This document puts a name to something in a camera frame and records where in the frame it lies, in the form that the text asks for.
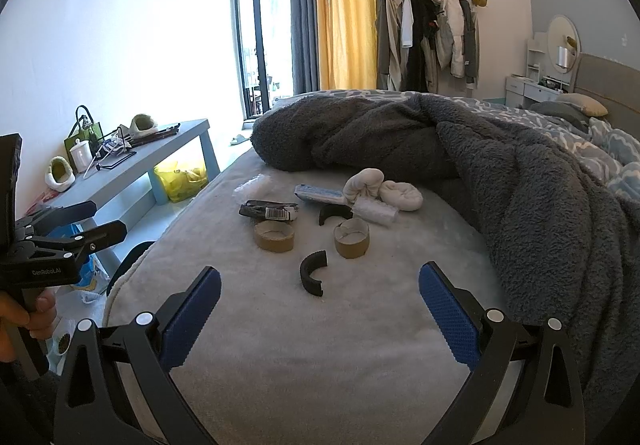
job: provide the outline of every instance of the blue gripper pad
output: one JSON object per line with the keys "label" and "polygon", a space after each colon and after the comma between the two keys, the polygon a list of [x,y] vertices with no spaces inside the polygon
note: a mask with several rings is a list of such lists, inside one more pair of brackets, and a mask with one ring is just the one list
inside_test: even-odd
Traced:
{"label": "blue gripper pad", "polygon": [[171,295],[158,310],[162,327],[158,362],[165,372],[184,364],[200,331],[220,299],[222,279],[215,268],[205,268],[183,293]]}
{"label": "blue gripper pad", "polygon": [[474,370],[480,362],[478,328],[430,264],[427,263],[420,269],[418,285],[420,295],[438,324],[454,358],[460,364],[466,364],[470,370]]}

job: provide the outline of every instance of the mattress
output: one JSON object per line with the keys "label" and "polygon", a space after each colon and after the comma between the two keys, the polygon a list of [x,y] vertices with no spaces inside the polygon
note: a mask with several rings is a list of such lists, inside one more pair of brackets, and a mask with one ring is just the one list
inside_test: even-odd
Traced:
{"label": "mattress", "polygon": [[[222,276],[222,297],[186,363],[171,375],[221,445],[421,443],[468,375],[454,361],[418,292],[418,271],[435,261],[456,287],[486,308],[505,308],[482,236],[436,194],[401,212],[390,228],[370,225],[359,259],[342,258],[332,232],[318,225],[319,206],[301,205],[294,249],[270,253],[253,240],[253,221],[238,215],[233,190],[263,173],[264,199],[298,201],[301,183],[341,189],[349,169],[286,173],[253,150],[209,184],[164,235],[116,283],[105,325],[128,323],[183,291],[204,266]],[[300,262],[326,250],[314,273],[324,296],[300,284]],[[499,422],[509,380],[478,437]],[[130,370],[123,378],[143,428],[159,436]]]}

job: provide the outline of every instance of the green gift bag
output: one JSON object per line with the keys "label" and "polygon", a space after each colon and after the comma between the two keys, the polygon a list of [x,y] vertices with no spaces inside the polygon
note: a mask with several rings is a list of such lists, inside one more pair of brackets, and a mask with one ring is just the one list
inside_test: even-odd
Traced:
{"label": "green gift bag", "polygon": [[[80,109],[84,109],[86,114],[78,116]],[[94,117],[91,116],[86,105],[79,105],[76,109],[76,123],[71,128],[69,136],[65,139],[66,157],[68,157],[74,173],[77,173],[78,169],[76,168],[74,159],[71,156],[71,148],[76,144],[76,140],[88,140],[89,149],[91,149],[91,156],[95,156],[95,153],[100,149],[100,143],[102,142],[103,137],[100,122],[94,121]]]}

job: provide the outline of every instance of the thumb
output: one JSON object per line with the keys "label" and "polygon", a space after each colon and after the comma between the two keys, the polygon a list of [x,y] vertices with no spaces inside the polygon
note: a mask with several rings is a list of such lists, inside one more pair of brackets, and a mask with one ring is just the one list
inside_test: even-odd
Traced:
{"label": "thumb", "polygon": [[26,326],[29,314],[6,291],[0,291],[0,317],[16,326]]}

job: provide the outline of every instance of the pillow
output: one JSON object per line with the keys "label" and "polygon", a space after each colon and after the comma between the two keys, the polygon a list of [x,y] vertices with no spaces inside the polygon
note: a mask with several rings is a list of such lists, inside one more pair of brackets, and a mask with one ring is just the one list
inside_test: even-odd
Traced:
{"label": "pillow", "polygon": [[589,132],[589,117],[571,104],[562,104],[561,102],[540,102],[533,104],[529,110],[546,116],[555,116],[568,121],[576,129],[582,132]]}
{"label": "pillow", "polygon": [[602,105],[600,102],[587,96],[586,94],[580,94],[579,92],[568,92],[565,94],[560,94],[556,98],[556,102],[561,102],[563,104],[571,104],[577,110],[583,112],[587,116],[605,116],[609,114],[607,108]]}

